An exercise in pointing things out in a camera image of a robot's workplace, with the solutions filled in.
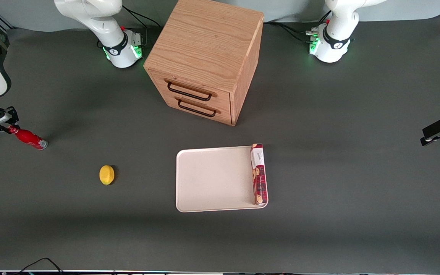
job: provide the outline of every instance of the wooden drawer unit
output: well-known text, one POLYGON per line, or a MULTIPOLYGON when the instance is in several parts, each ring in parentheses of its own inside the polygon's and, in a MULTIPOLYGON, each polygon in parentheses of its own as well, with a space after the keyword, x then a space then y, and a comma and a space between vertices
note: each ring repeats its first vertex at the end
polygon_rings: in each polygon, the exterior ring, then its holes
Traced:
POLYGON ((144 68, 170 107, 234 126, 259 59, 261 12, 179 0, 144 68))

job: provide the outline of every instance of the black metal handle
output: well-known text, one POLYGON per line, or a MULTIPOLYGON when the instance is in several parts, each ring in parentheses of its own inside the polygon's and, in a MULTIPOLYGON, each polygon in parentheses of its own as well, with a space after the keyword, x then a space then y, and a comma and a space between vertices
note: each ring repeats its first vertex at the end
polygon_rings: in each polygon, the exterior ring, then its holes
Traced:
POLYGON ((171 88, 171 85, 172 85, 172 83, 170 81, 168 81, 167 82, 167 89, 169 89, 171 92, 177 92, 178 94, 189 96, 189 97, 192 97, 194 99, 201 100, 201 101, 209 101, 212 98, 212 94, 208 94, 207 97, 201 97, 201 96, 197 96, 197 95, 194 95, 194 94, 188 94, 187 92, 182 92, 182 91, 180 91, 178 89, 173 89, 173 88, 171 88))
POLYGON ((217 114, 217 111, 216 111, 216 110, 213 110, 213 113, 212 113, 212 114, 209 114, 209 113, 203 113, 203 112, 201 112, 201 111, 197 111, 197 110, 195 110, 195 109, 193 109, 193 108, 189 108, 189 107, 186 107, 186 106, 182 106, 182 105, 181 105, 181 102, 182 102, 182 100, 181 100, 181 99, 178 99, 178 106, 179 106, 180 108, 185 109, 185 110, 188 110, 188 111, 191 111, 191 112, 194 112, 194 113, 199 113, 200 115, 204 115, 204 116, 207 116, 207 117, 214 117, 214 116, 217 114))

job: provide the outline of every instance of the yellow lemon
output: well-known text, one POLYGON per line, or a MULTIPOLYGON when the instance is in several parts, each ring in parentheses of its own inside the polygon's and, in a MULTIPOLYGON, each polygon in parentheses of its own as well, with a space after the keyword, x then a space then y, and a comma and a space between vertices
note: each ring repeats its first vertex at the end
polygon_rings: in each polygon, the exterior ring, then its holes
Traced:
POLYGON ((99 170, 99 179, 105 186, 107 186, 112 183, 113 179, 115 179, 115 171, 111 166, 105 165, 99 170))

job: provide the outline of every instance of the bottle cap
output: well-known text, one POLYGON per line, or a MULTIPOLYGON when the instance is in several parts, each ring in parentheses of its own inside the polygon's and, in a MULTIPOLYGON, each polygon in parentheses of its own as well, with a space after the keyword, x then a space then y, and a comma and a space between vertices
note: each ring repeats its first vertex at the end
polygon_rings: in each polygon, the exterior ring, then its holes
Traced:
POLYGON ((8 130, 11 134, 18 132, 18 129, 16 127, 14 127, 13 125, 8 126, 8 130))

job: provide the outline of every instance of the wall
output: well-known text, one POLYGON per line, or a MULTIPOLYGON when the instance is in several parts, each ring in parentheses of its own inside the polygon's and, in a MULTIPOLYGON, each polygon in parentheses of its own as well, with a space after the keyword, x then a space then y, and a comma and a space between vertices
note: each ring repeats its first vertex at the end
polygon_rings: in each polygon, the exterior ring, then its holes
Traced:
MULTIPOLYGON (((327 11, 323 0, 218 1, 262 11, 266 21, 314 21, 327 11)), ((176 2, 177 0, 123 0, 123 4, 129 9, 155 19, 161 25, 167 21, 176 2)), ((358 9, 358 12, 361 21, 426 19, 440 15, 440 0, 388 0, 379 5, 358 9)), ((53 0, 0 0, 0 14, 18 28, 39 31, 83 28, 80 23, 62 16, 53 0)), ((139 26, 123 9, 115 15, 115 19, 123 26, 139 26)))

